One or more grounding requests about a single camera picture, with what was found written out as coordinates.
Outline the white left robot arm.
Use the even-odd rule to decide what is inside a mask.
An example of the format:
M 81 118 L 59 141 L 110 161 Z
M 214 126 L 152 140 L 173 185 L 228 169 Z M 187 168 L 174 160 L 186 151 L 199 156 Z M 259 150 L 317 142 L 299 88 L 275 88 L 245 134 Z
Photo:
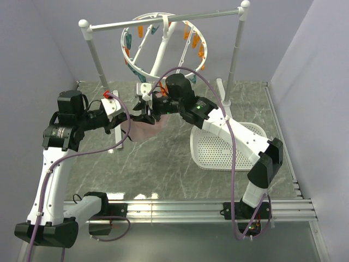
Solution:
M 43 167 L 32 209 L 15 227 L 16 237 L 31 246 L 71 248 L 79 227 L 90 218 L 105 219 L 110 213 L 106 193 L 88 192 L 73 207 L 64 209 L 65 191 L 80 142 L 85 133 L 99 128 L 109 134 L 131 116 L 121 99 L 105 92 L 96 110 L 80 91 L 64 91 L 57 99 L 58 110 L 43 132 Z

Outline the pink underwear navy trim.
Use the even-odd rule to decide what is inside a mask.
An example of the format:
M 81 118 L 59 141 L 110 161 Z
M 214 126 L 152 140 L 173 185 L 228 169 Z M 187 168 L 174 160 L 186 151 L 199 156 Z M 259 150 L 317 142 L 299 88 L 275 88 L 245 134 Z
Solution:
M 160 121 L 154 125 L 132 120 L 128 135 L 129 139 L 132 142 L 140 142 L 156 136 L 166 126 L 168 118 L 168 116 L 161 116 Z

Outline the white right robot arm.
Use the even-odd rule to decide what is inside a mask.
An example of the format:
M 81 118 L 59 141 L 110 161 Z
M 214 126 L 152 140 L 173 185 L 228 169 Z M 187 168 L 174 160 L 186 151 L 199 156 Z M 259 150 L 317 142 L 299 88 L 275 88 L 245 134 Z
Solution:
M 158 96 L 149 83 L 138 83 L 135 96 L 139 102 L 133 108 L 141 111 L 135 121 L 155 124 L 162 115 L 180 114 L 193 126 L 211 133 L 232 145 L 252 164 L 248 172 L 249 183 L 235 207 L 238 218 L 253 218 L 260 210 L 259 203 L 283 163 L 283 143 L 280 139 L 269 140 L 249 130 L 213 101 L 195 95 L 189 79 L 182 73 L 166 78 L 167 93 Z

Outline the white perforated plastic basket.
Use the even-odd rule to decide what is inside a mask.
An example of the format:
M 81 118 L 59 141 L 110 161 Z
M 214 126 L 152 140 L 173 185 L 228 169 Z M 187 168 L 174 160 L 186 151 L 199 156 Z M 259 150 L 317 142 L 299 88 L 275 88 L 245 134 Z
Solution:
M 266 132 L 257 124 L 240 122 L 253 133 L 267 137 Z M 203 170 L 231 171 L 232 146 L 218 136 L 193 127 L 190 133 L 191 157 L 197 166 Z M 249 171 L 252 164 L 240 151 L 236 151 L 236 171 Z

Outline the white round clip hanger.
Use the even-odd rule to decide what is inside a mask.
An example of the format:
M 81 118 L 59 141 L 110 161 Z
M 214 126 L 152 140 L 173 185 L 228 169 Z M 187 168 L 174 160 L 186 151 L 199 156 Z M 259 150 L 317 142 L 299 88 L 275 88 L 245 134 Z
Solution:
M 148 80 L 157 80 L 158 77 L 158 72 L 160 70 L 161 64 L 163 62 L 164 56 L 165 56 L 165 51 L 167 49 L 167 46 L 170 42 L 171 37 L 173 36 L 177 26 L 179 26 L 180 22 L 171 22 L 171 26 L 169 27 L 169 16 L 171 16 L 170 13 L 164 13 L 164 12 L 154 12 L 154 13 L 148 13 L 148 14 L 143 14 L 140 15 L 136 18 L 134 18 L 134 20 L 145 20 L 145 19 L 151 19 L 151 18 L 160 18 L 162 21 L 162 24 L 150 24 L 148 26 L 143 26 L 143 38 L 141 39 L 141 42 L 139 44 L 139 46 L 136 48 L 135 53 L 133 55 L 130 54 L 130 61 L 129 63 L 131 64 L 131 66 L 140 74 L 144 75 Z M 187 40 L 185 40 L 185 45 L 184 45 L 184 49 L 183 52 L 181 54 L 181 57 L 179 59 L 179 63 L 178 66 L 182 67 L 184 65 L 184 61 L 188 52 L 188 49 L 191 47 L 192 48 L 192 37 L 195 34 L 195 32 L 197 32 L 201 38 L 201 40 L 199 41 L 197 47 L 195 49 L 198 49 L 199 52 L 199 48 L 201 43 L 204 43 L 204 51 L 205 51 L 205 58 L 201 59 L 200 58 L 200 63 L 198 64 L 197 68 L 195 69 L 196 71 L 201 70 L 201 67 L 203 65 L 206 66 L 206 60 L 207 60 L 207 55 L 208 55 L 208 46 L 207 46 L 207 42 L 203 36 L 203 34 L 201 33 L 201 31 L 190 21 L 188 20 L 182 20 L 181 23 L 184 25 L 184 29 L 185 29 L 185 23 L 188 22 L 189 27 L 190 27 L 190 34 Z M 159 48 L 157 51 L 157 55 L 155 57 L 155 61 L 152 65 L 152 68 L 149 72 L 145 71 L 144 69 L 142 69 L 140 66 L 137 65 L 137 61 L 139 60 L 139 56 L 142 54 L 142 51 L 144 50 L 144 46 L 147 42 L 147 40 L 149 39 L 151 35 L 151 29 L 152 27 L 156 27 L 159 26 L 158 31 L 162 31 L 162 35 L 161 35 L 161 42 L 159 44 Z M 123 47 L 126 46 L 126 41 L 125 41 L 125 35 L 127 33 L 130 33 L 130 27 L 124 28 L 121 34 L 121 48 L 122 48 L 122 54 L 123 57 L 125 56 L 125 52 Z

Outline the orange front clothes peg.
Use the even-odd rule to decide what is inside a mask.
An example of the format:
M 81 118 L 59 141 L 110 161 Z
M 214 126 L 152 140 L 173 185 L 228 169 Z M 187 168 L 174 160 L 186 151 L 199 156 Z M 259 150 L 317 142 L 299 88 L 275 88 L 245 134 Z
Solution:
M 166 89 L 163 87 L 161 82 L 159 83 L 158 87 L 160 88 L 160 92 L 161 92 L 162 96 L 168 95 Z

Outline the teal front clothes peg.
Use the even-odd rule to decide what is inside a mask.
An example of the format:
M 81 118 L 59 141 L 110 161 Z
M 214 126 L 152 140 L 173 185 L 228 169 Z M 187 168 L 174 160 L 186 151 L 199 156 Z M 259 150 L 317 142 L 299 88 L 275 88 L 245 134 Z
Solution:
M 146 79 L 146 77 L 144 75 L 138 73 L 137 76 L 139 77 L 139 79 L 140 79 L 140 81 L 142 83 L 146 83 L 147 82 L 147 79 Z

